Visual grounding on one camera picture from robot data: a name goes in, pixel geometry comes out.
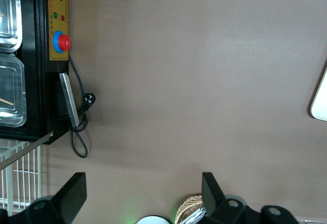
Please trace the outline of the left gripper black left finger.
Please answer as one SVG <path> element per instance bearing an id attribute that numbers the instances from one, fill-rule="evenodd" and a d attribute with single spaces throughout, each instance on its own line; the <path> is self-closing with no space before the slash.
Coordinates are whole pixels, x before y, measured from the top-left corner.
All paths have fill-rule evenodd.
<path id="1" fill-rule="evenodd" d="M 75 173 L 55 194 L 39 198 L 9 216 L 1 209 L 1 223 L 72 223 L 87 199 L 86 174 Z"/>

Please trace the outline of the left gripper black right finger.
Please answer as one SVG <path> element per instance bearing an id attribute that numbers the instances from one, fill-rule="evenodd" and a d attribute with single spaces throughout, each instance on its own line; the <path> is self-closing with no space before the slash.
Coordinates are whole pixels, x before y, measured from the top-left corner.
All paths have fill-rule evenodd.
<path id="1" fill-rule="evenodd" d="M 266 205 L 257 212 L 237 197 L 227 197 L 211 172 L 202 174 L 202 201 L 206 215 L 201 223 L 298 223 L 283 207 Z"/>

